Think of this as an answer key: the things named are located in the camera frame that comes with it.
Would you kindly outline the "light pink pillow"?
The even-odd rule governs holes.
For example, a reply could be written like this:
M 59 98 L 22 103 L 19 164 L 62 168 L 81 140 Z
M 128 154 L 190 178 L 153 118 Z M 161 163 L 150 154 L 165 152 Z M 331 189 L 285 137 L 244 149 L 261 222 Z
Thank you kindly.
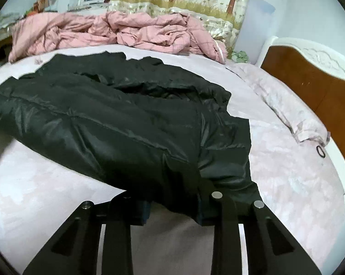
M 330 132 L 310 107 L 284 82 L 247 63 L 235 63 L 226 68 L 239 76 L 275 112 L 297 142 L 312 140 L 327 146 L 331 138 Z

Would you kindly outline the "cluttered wooden side table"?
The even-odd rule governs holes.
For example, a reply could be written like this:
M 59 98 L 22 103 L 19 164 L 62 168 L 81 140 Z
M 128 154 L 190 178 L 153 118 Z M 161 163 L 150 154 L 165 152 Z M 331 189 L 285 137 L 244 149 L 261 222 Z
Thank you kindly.
M 24 18 L 27 11 L 37 14 L 45 11 L 57 11 L 56 0 L 8 0 L 0 11 L 0 66 L 8 61 L 12 46 L 12 29 Z

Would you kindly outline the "small pink paper scrap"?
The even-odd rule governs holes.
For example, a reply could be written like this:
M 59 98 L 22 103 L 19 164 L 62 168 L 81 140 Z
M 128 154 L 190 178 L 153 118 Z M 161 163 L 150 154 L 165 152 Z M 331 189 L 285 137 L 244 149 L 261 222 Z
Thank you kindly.
M 40 64 L 42 64 L 42 63 L 43 63 L 43 61 L 42 61 L 42 59 L 41 59 L 40 57 L 35 58 L 35 64 L 36 64 L 36 65 L 40 65 Z

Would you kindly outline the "pink plaid comforter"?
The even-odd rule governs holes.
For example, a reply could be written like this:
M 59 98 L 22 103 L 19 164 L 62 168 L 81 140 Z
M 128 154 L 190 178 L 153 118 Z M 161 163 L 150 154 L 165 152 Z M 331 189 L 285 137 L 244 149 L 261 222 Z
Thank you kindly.
M 98 16 L 45 12 L 12 29 L 11 63 L 53 50 L 119 44 L 153 52 L 193 53 L 225 63 L 225 44 L 214 40 L 201 22 L 182 14 L 151 17 L 145 12 L 110 11 Z

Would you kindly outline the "black puffer jacket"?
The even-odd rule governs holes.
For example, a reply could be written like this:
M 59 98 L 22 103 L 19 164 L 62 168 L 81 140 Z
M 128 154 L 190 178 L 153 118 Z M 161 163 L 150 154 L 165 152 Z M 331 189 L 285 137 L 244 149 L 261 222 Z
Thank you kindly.
M 240 214 L 260 198 L 249 121 L 228 114 L 230 97 L 157 58 L 55 55 L 0 85 L 0 126 L 48 159 L 208 225 L 214 191 Z

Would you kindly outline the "white and wood headboard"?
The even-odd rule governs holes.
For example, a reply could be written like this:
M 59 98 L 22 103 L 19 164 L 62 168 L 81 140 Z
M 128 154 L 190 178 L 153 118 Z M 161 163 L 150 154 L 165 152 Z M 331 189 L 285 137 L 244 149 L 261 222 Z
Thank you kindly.
M 310 107 L 345 161 L 345 56 L 310 40 L 271 36 L 256 66 L 285 83 Z

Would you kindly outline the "pink bed sheet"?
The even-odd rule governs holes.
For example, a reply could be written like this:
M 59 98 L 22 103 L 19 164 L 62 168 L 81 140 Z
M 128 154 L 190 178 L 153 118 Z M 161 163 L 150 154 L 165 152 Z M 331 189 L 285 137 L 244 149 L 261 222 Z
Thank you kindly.
M 311 140 L 296 142 L 289 128 L 240 77 L 208 58 L 149 52 L 117 45 L 75 48 L 68 55 L 122 52 L 180 66 L 231 93 L 228 111 L 250 122 L 251 178 L 264 203 L 317 266 L 322 266 L 344 223 L 344 189 L 329 157 Z M 119 190 L 49 161 L 0 129 L 0 250 L 25 270 L 53 233 L 83 201 L 107 202 Z M 209 274 L 213 230 L 154 205 L 147 224 L 132 229 L 135 274 Z

